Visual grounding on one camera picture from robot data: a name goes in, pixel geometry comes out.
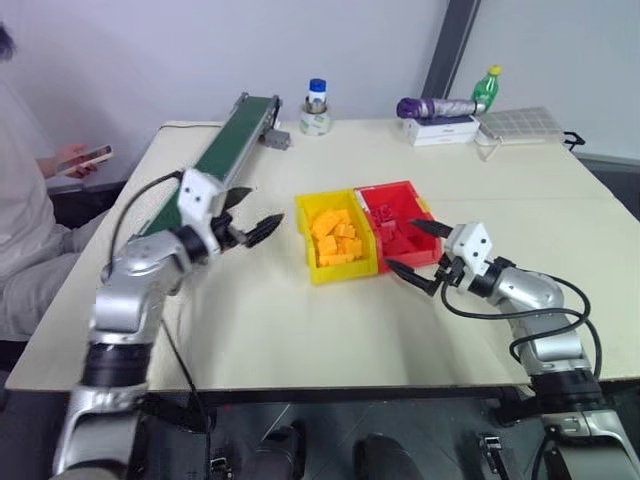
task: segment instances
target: green conveyor belt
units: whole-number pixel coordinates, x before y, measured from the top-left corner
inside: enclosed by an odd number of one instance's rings
[[[194,166],[223,182],[272,102],[273,99],[267,97],[245,98]],[[144,234],[151,235],[179,226],[180,212],[176,190]]]

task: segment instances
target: white table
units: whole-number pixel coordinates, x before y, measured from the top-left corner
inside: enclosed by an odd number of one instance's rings
[[[285,128],[292,147],[255,150],[237,182],[255,191],[234,211],[240,227],[280,211],[283,225],[255,249],[236,248],[201,271],[165,309],[199,388],[527,382],[507,352],[506,322],[455,317],[392,275],[321,287],[309,282],[294,195],[397,180],[410,180],[445,223],[485,222],[495,255],[583,288],[604,345],[602,378],[640,377],[640,225],[564,147],[507,146],[485,163],[473,145],[413,148],[395,121],[337,122],[321,138],[303,136],[295,124]],[[66,390],[78,380],[98,276],[121,208],[143,184],[197,160],[217,131],[158,132],[47,311],[9,388]],[[168,188],[132,209],[122,238],[141,228]],[[569,306],[580,306],[567,296]],[[455,297],[463,308],[491,311],[470,294]],[[592,354],[588,333],[580,333]],[[162,333],[150,386],[185,389]]]

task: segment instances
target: plastic storage bin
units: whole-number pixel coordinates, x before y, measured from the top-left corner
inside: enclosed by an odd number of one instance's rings
[[[411,182],[361,187],[355,192],[376,237],[380,273],[390,271],[385,258],[411,267],[438,263],[442,253],[440,239],[425,235],[409,223],[414,218],[433,220]]]
[[[365,217],[353,189],[335,192],[299,195],[296,202],[296,222],[304,236],[306,257],[311,272],[311,282],[319,285],[327,282],[365,277],[378,273],[376,239]],[[329,209],[347,209],[358,237],[362,240],[361,259],[343,265],[318,266],[318,256],[311,237],[311,225],[315,218]]]

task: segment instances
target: person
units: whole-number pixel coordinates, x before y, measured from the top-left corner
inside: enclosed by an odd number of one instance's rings
[[[0,62],[16,51],[0,23]],[[25,342],[35,331],[102,217],[70,230],[55,222],[45,178],[85,145],[66,145],[52,158],[35,160],[0,114],[0,341]],[[77,167],[83,178],[96,167]]]

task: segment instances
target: smartphone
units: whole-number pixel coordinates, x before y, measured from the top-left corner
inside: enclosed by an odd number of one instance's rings
[[[113,148],[111,145],[103,145],[87,152],[83,152],[77,157],[60,163],[56,167],[56,175],[69,175],[73,173],[77,167],[88,165],[89,163],[97,164],[109,160],[113,157]]]

